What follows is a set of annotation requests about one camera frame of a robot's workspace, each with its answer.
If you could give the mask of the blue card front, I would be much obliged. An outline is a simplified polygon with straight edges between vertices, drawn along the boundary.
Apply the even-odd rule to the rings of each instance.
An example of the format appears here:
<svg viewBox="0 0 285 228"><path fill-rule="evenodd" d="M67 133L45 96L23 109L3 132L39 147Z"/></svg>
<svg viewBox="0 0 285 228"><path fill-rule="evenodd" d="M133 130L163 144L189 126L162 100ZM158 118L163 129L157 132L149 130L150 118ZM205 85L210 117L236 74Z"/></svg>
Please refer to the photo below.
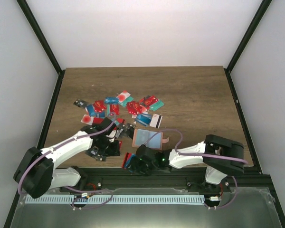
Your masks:
<svg viewBox="0 0 285 228"><path fill-rule="evenodd" d="M130 165L130 163L131 163L131 160L133 159L133 158L135 158L135 154L130 154L129 155L129 157L128 157L128 160L127 160L127 167Z"/></svg>

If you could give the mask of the red card black stripe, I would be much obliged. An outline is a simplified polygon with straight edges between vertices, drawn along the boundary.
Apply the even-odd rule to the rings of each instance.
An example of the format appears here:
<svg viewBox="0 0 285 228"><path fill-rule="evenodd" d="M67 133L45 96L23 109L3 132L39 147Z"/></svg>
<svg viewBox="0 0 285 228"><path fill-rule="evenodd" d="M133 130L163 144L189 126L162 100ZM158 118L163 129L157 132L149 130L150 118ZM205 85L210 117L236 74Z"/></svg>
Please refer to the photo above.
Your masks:
<svg viewBox="0 0 285 228"><path fill-rule="evenodd" d="M122 168L123 169L127 169L127 166L128 166L128 164L129 164L129 162L131 161L131 159L132 159L132 157L134 156L134 154L133 153L126 153L125 154L125 157L124 157L124 159L123 159L123 163L122 163Z"/></svg>

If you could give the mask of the pink leather card holder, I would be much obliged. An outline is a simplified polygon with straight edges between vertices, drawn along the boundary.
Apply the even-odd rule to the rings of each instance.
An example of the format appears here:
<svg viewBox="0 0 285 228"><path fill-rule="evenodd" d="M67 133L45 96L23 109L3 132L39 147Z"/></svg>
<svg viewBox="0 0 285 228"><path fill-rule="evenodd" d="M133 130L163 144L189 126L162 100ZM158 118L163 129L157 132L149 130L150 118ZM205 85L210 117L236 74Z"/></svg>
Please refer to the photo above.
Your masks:
<svg viewBox="0 0 285 228"><path fill-rule="evenodd" d="M140 147L145 144L146 147L155 150L161 150L164 143L168 143L169 138L164 139L163 133L156 133L143 129L134 130L132 147Z"/></svg>

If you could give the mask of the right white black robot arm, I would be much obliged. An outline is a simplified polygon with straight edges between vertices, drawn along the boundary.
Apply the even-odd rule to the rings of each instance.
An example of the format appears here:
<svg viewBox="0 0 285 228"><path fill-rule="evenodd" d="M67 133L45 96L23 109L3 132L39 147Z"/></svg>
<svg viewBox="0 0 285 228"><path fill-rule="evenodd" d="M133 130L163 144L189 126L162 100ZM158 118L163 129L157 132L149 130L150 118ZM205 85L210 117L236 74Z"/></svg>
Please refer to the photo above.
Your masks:
<svg viewBox="0 0 285 228"><path fill-rule="evenodd" d="M196 164L207 165L202 187L213 191L227 176L244 173L244 145L240 142L209 134L205 140L194 146L157 151L146 144L138 147L136 153L124 164L124 168L142 176L155 171L171 172Z"/></svg>

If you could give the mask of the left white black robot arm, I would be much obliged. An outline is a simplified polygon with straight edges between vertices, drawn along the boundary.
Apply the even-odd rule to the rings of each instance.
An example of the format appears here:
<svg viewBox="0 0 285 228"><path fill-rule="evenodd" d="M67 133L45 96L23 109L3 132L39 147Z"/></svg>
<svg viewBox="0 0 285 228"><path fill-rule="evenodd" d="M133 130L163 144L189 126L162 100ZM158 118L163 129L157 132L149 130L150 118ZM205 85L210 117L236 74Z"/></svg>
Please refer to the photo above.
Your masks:
<svg viewBox="0 0 285 228"><path fill-rule="evenodd" d="M81 152L102 162L107 157L119 156L120 144L116 133L115 118L106 117L100 124L84 126L75 135L53 146L29 148L13 176L18 183L18 194L25 192L36 199L54 188L84 191L88 181L78 168L58 167Z"/></svg>

